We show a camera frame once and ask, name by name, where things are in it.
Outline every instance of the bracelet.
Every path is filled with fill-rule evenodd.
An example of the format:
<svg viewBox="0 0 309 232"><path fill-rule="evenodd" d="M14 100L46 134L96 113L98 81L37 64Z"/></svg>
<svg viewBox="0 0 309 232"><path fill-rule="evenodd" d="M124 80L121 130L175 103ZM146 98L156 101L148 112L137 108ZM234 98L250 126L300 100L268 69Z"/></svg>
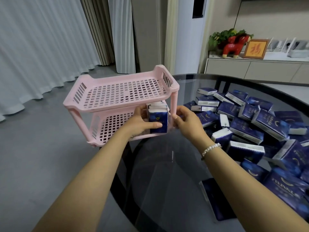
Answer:
<svg viewBox="0 0 309 232"><path fill-rule="evenodd" d="M213 149L213 148L215 148L215 147L220 147L220 148L222 148L222 146L221 146L220 143L216 143L216 144L214 144L214 145L212 145L212 146L210 146L210 147L207 147L207 149L204 150L203 153L202 153L202 158L201 158L201 160L204 160L206 153L209 152L211 149Z"/></svg>

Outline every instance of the cabinet door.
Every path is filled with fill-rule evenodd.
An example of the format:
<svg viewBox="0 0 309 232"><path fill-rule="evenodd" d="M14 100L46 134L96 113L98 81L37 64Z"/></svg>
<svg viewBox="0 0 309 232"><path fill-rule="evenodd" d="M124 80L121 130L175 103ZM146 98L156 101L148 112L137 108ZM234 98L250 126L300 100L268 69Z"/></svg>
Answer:
<svg viewBox="0 0 309 232"><path fill-rule="evenodd" d="M235 60L215 60L208 59L208 64L206 68L207 74L216 74L224 76L232 76L237 78L245 78L246 71L250 62Z"/></svg>
<svg viewBox="0 0 309 232"><path fill-rule="evenodd" d="M290 82L301 64L277 62L251 62L245 79Z"/></svg>
<svg viewBox="0 0 309 232"><path fill-rule="evenodd" d="M291 82L309 84L309 64L302 64L292 78Z"/></svg>

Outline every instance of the beige curtain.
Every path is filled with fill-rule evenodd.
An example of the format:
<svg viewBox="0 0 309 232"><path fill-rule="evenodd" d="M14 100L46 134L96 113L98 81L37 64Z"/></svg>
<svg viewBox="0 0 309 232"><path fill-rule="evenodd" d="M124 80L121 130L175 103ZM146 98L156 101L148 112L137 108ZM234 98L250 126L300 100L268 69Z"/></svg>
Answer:
<svg viewBox="0 0 309 232"><path fill-rule="evenodd" d="M204 36L203 36L203 42L202 42L202 49L201 49L201 55L200 55L200 62L198 65L198 73L205 73L205 66L208 56L208 38L211 30L211 22L213 19L213 10L214 10L214 2L215 0L207 0L206 3L206 22L205 22L205 29L204 29Z"/></svg>
<svg viewBox="0 0 309 232"><path fill-rule="evenodd" d="M164 66L173 75L175 71L178 0L168 0Z"/></svg>
<svg viewBox="0 0 309 232"><path fill-rule="evenodd" d="M102 65L115 62L108 0L81 0Z"/></svg>

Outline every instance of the person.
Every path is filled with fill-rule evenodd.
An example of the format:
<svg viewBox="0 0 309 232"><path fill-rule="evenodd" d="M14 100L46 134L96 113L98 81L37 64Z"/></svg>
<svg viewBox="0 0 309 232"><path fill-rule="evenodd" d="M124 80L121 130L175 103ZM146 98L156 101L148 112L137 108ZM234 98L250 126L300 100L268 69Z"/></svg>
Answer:
<svg viewBox="0 0 309 232"><path fill-rule="evenodd" d="M133 116L58 196L33 232L96 230L127 142L146 129L162 126L158 122L144 122L145 109L145 106L135 109ZM200 153L214 145L199 118L188 108L178 106L173 118L175 126ZM309 231L309 224L303 218L250 176L221 148L215 147L207 152L204 161L246 231Z"/></svg>

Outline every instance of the crescent moon logo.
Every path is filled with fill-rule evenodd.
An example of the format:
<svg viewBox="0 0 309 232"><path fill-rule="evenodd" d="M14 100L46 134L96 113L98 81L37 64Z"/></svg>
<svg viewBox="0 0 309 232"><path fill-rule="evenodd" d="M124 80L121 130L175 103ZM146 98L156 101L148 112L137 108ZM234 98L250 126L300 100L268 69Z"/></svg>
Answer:
<svg viewBox="0 0 309 232"><path fill-rule="evenodd" d="M252 176L255 176L255 177L258 176L258 174L254 174L253 172L251 172L250 169L248 169L248 171Z"/></svg>
<svg viewBox="0 0 309 232"><path fill-rule="evenodd" d="M299 161L298 161L298 159L293 158L292 160L296 160L296 162L297 162L297 166L299 166Z"/></svg>
<svg viewBox="0 0 309 232"><path fill-rule="evenodd" d="M293 184L286 182L283 177L281 177L281 181L283 181L285 184L287 184L290 187L294 186Z"/></svg>

